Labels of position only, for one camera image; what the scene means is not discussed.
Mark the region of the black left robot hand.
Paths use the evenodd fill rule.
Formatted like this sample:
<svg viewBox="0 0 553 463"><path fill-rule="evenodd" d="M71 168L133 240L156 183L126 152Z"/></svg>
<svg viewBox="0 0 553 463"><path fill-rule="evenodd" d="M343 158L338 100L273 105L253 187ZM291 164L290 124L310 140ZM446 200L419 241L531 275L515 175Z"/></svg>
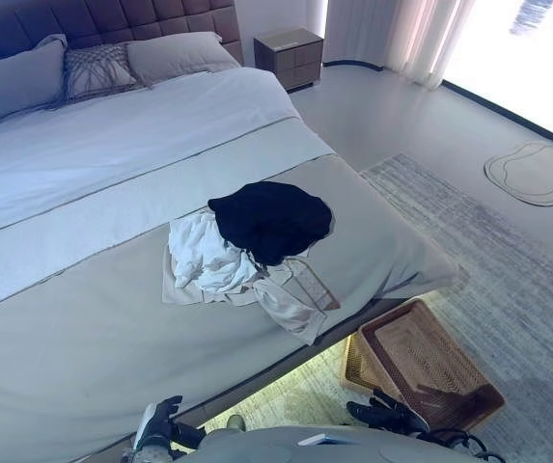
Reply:
<svg viewBox="0 0 553 463"><path fill-rule="evenodd" d="M170 419L175 416L182 402L181 395L174 395L155 404L150 403L143 414L133 443L134 450L145 446L169 447L172 441Z"/></svg>

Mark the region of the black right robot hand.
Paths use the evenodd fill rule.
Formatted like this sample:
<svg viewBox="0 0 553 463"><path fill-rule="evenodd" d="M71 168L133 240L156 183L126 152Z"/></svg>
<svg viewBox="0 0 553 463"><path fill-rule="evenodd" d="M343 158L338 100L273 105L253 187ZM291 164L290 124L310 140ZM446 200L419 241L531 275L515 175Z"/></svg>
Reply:
<svg viewBox="0 0 553 463"><path fill-rule="evenodd" d="M385 394L380 388L373 389L368 405L348 401L346 410L353 418L366 423L370 428L402 435L429 432L428 423L417 412Z"/></svg>

